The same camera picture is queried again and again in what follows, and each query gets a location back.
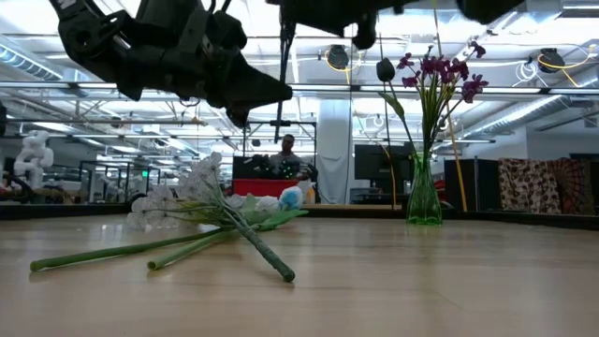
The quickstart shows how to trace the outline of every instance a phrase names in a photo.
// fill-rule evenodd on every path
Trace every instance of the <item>white curtain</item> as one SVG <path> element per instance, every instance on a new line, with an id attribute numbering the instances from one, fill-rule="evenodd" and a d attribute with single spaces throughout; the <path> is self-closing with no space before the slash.
<path id="1" fill-rule="evenodd" d="M 322 100 L 317 131 L 316 168 L 322 202 L 348 203 L 349 188 L 354 181 L 353 168 L 350 168 L 354 146 L 349 100 Z"/>

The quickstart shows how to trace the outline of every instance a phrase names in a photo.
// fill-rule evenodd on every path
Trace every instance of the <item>green leaf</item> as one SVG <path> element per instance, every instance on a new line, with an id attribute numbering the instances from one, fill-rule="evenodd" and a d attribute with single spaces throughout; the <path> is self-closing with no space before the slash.
<path id="1" fill-rule="evenodd" d="M 389 104 L 391 106 L 391 108 L 393 108 L 393 110 L 395 110 L 395 113 L 397 113 L 397 115 L 400 116 L 401 119 L 404 118 L 405 112 L 403 111 L 402 104 L 400 102 L 398 102 L 397 99 L 395 99 L 395 97 L 393 97 L 389 94 L 385 94 L 385 93 L 378 93 L 378 94 L 381 97 L 383 97 L 383 99 L 385 99 L 387 104 Z"/>
<path id="2" fill-rule="evenodd" d="M 273 216 L 271 216 L 266 221 L 262 222 L 261 224 L 258 224 L 257 230 L 258 231 L 267 231 L 267 230 L 276 229 L 278 226 L 284 225 L 284 224 L 288 223 L 289 221 L 293 220 L 294 218 L 305 215 L 307 213 L 308 213 L 308 211 L 303 211 L 303 210 L 291 210 L 291 211 L 278 212 L 278 213 L 274 214 Z"/>

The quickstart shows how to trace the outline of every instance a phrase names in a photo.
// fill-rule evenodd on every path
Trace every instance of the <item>white wall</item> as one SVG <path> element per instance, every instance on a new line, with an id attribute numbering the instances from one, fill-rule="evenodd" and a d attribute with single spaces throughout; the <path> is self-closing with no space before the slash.
<path id="1" fill-rule="evenodd" d="M 530 133 L 527 139 L 530 159 L 551 160 L 570 154 L 599 154 L 598 135 Z"/>
<path id="2" fill-rule="evenodd" d="M 528 158 L 527 132 L 522 126 L 513 135 L 497 136 L 492 144 L 470 144 L 462 152 L 462 158 L 497 160 L 499 158 Z"/>

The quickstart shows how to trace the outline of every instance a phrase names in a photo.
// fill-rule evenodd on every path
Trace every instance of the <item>person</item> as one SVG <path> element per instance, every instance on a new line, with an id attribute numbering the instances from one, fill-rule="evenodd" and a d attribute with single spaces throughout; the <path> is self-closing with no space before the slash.
<path id="1" fill-rule="evenodd" d="M 270 157 L 270 164 L 274 167 L 273 172 L 275 174 L 279 173 L 279 167 L 284 161 L 291 165 L 298 164 L 300 167 L 303 166 L 304 163 L 301 158 L 296 156 L 293 151 L 291 151 L 293 149 L 295 140 L 296 139 L 293 137 L 293 135 L 285 135 L 283 137 L 283 141 L 281 142 L 281 152 Z M 297 179 L 306 180 L 308 178 L 308 174 L 302 172 Z"/>

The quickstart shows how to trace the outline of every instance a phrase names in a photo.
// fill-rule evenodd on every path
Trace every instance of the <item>computer monitor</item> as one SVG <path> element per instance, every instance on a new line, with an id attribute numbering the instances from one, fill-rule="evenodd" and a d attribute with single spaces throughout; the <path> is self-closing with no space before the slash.
<path id="1" fill-rule="evenodd" d="M 403 186 L 404 181 L 412 181 L 414 168 L 412 165 L 413 148 L 411 145 L 392 146 L 391 161 L 380 145 L 355 145 L 354 177 L 359 180 L 390 181 L 393 163 L 395 183 Z"/>

